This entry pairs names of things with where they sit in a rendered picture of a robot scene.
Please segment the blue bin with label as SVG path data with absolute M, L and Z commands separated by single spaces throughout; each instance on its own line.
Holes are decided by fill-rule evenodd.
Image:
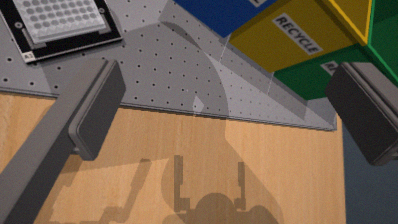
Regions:
M 173 0 L 225 38 L 277 0 Z

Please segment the grey flat base plate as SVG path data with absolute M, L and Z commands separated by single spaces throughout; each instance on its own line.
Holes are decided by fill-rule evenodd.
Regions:
M 122 41 L 27 65 L 0 14 L 0 92 L 58 98 L 87 59 L 115 59 L 119 106 L 337 131 L 327 97 L 304 100 L 173 0 L 106 0 Z

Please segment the clear well plate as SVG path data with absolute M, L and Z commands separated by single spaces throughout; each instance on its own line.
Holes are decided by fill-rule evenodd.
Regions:
M 13 0 L 34 44 L 106 29 L 94 0 Z

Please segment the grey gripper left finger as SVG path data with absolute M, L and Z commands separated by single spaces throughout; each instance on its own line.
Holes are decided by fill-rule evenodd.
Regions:
M 97 158 L 126 85 L 115 59 L 88 59 L 0 173 L 0 224 L 33 224 L 70 154 Z

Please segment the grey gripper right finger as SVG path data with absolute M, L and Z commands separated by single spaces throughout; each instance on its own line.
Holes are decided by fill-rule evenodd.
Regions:
M 370 62 L 341 62 L 325 95 L 370 165 L 398 160 L 398 88 Z

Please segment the yellow recycle bin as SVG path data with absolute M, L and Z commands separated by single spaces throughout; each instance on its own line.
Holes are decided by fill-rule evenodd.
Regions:
M 272 73 L 356 43 L 367 45 L 371 3 L 277 0 L 232 32 L 229 43 Z

